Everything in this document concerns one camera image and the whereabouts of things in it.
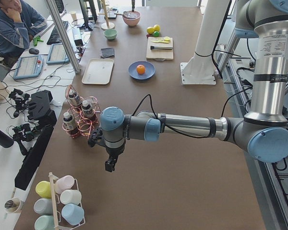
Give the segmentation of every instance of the white desk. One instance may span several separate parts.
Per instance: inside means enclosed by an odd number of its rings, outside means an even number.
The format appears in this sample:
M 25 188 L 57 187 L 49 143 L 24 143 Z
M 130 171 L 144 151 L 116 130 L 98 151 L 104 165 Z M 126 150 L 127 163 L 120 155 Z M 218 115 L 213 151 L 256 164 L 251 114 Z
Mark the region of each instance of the white desk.
M 69 22 L 72 21 L 71 16 L 69 14 L 64 15 L 62 19 L 69 21 Z M 51 21 L 48 22 L 49 26 L 51 26 L 52 24 L 53 24 L 53 22 L 51 22 Z M 46 43 L 47 43 L 47 40 L 51 34 L 52 29 L 53 29 L 53 26 L 50 29 L 48 29 L 46 33 L 44 33 L 42 35 L 41 39 L 44 40 L 44 42 L 38 42 L 36 47 L 34 47 L 33 42 L 31 42 L 30 48 L 32 48 L 32 47 L 37 48 L 40 51 L 39 52 L 40 54 L 48 54 L 50 46 L 48 46 Z M 72 38 L 71 26 L 69 26 L 69 28 L 67 29 L 67 33 L 68 33 L 69 37 Z M 89 39 L 89 35 L 85 36 L 84 42 L 87 41 L 88 39 Z M 71 39 L 71 43 L 74 47 L 74 50 L 76 50 L 75 44 L 74 44 L 72 39 Z M 22 57 L 26 57 L 26 56 L 30 56 L 30 55 L 31 54 L 29 54 L 28 50 L 26 50 L 23 52 Z M 30 95 L 35 93 L 36 89 L 32 90 L 32 87 L 38 87 L 39 85 L 41 85 L 43 80 L 48 78 L 49 75 L 52 74 L 56 68 L 61 66 L 61 65 L 48 66 L 46 64 L 47 56 L 43 56 L 43 58 L 44 58 L 43 70 L 37 78 L 20 80 L 20 81 L 24 82 L 25 84 L 31 84 L 32 83 L 30 86 L 24 85 L 21 82 L 14 81 L 12 78 L 13 72 L 11 72 L 11 74 L 10 75 L 8 74 L 6 76 L 6 78 L 4 79 L 4 82 L 9 86 L 8 90 L 13 91 L 14 88 L 17 88 L 17 89 L 20 89 L 24 92 L 27 92 Z M 61 80 L 58 82 L 58 85 L 64 85 L 64 86 L 66 85 L 67 86 L 67 85 L 71 84 L 71 82 L 75 76 L 75 73 L 72 69 L 72 65 L 68 64 L 68 65 L 58 69 L 54 75 L 61 77 Z M 49 86 L 54 85 L 58 80 L 58 77 L 55 77 L 55 76 L 50 78 L 49 80 L 45 80 L 44 85 L 49 85 Z M 59 104 L 62 104 L 65 101 L 65 89 L 66 89 L 66 87 L 61 87 L 61 86 L 56 86 L 54 88 L 42 87 L 40 89 L 51 91 L 53 99 Z M 4 133 L 7 133 L 6 132 L 7 127 L 19 126 L 21 124 L 27 123 L 27 121 L 28 121 L 27 111 L 24 111 L 24 114 L 20 113 L 18 118 L 11 119 L 9 117 L 9 115 L 6 113 L 6 110 L 10 106 L 11 105 L 8 103 L 0 105 L 0 130 Z M 58 117 L 60 114 L 60 111 L 61 111 L 61 107 L 57 107 L 57 106 L 52 105 L 51 109 L 55 111 L 56 116 Z M 14 111 L 15 110 L 13 108 L 8 109 L 8 112 L 11 116 L 13 116 Z M 61 125 L 60 120 L 57 121 L 57 125 L 58 126 Z M 12 128 L 9 129 L 9 133 L 11 135 L 13 135 Z M 35 140 L 31 141 L 31 142 L 23 142 L 23 145 L 28 150 L 31 146 L 34 145 Z M 14 143 L 14 145 L 12 147 L 10 147 L 8 149 L 5 149 L 5 148 L 0 146 L 0 229 L 7 229 L 7 230 L 13 229 L 14 225 L 15 225 L 18 217 L 19 217 L 19 214 L 5 215 L 4 204 L 7 200 L 9 200 L 11 198 L 12 191 L 14 188 L 14 178 L 17 175 L 19 169 L 21 168 L 23 159 L 24 159 L 24 156 L 20 153 L 19 146 L 16 142 Z M 30 187 L 31 187 L 31 184 L 29 184 L 26 191 L 16 189 L 14 196 L 25 201 Z

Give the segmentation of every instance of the tablet device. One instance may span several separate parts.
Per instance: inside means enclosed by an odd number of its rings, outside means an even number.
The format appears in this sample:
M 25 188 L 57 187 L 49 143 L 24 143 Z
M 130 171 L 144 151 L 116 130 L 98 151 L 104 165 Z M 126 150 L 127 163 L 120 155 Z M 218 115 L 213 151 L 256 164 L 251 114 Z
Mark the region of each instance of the tablet device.
M 61 65 L 69 63 L 69 58 L 62 43 L 51 45 L 46 63 L 47 65 Z
M 35 78 L 39 76 L 43 68 L 43 57 L 32 55 L 20 57 L 17 62 L 14 79 Z

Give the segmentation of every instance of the green bowl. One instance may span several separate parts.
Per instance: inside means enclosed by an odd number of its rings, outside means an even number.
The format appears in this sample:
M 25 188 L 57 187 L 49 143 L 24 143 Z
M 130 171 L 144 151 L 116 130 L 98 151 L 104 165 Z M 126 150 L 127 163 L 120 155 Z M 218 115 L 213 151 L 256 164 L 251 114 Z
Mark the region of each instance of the green bowl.
M 107 40 L 113 40 L 116 38 L 117 31 L 114 29 L 108 29 L 104 31 L 104 36 Z

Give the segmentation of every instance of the pink bowl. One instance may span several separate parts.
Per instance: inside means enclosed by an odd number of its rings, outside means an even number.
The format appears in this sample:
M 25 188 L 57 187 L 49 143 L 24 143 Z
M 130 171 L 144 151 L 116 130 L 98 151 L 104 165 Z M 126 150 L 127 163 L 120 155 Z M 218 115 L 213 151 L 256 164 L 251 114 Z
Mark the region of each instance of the pink bowl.
M 132 13 L 136 13 L 138 15 L 137 18 L 127 18 L 126 16 L 123 15 L 123 20 L 128 26 L 136 26 L 141 18 L 141 14 L 138 11 L 134 11 Z

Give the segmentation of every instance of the warning label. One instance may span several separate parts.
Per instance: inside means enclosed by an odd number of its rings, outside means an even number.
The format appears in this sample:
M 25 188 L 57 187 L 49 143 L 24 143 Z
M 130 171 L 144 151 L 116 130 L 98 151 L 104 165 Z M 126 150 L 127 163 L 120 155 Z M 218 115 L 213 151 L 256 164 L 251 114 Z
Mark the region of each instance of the warning label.
M 258 58 L 288 57 L 288 34 L 267 36 L 259 40 Z

